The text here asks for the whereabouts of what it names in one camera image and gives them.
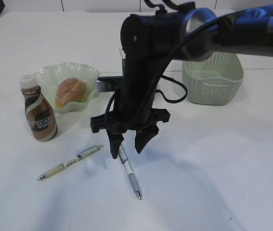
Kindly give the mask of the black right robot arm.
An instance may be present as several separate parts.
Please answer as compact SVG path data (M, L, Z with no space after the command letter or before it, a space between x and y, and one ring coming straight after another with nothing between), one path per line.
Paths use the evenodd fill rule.
M172 60L202 62L213 52L273 57L273 5L217 17L194 2L176 5L169 0L154 15L131 14L120 31L125 67L120 77L102 77L112 84L105 113L91 118L91 130L107 132L110 152L117 158L123 134L134 130L135 149L141 152L167 123L166 109L153 108L156 87Z

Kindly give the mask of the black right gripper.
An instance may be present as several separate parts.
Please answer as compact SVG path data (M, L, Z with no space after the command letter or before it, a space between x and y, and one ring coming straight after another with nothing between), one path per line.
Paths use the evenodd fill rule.
M137 130L135 149L140 154L147 143L158 134L159 128L156 123L169 121L170 113L166 109L153 108L153 101L154 94L151 94L139 112L142 102L128 101L124 103L120 91L116 91L109 101L114 103L113 110L91 118L93 133L107 129L110 153L113 159L117 159L119 148L124 141L122 134L127 130Z

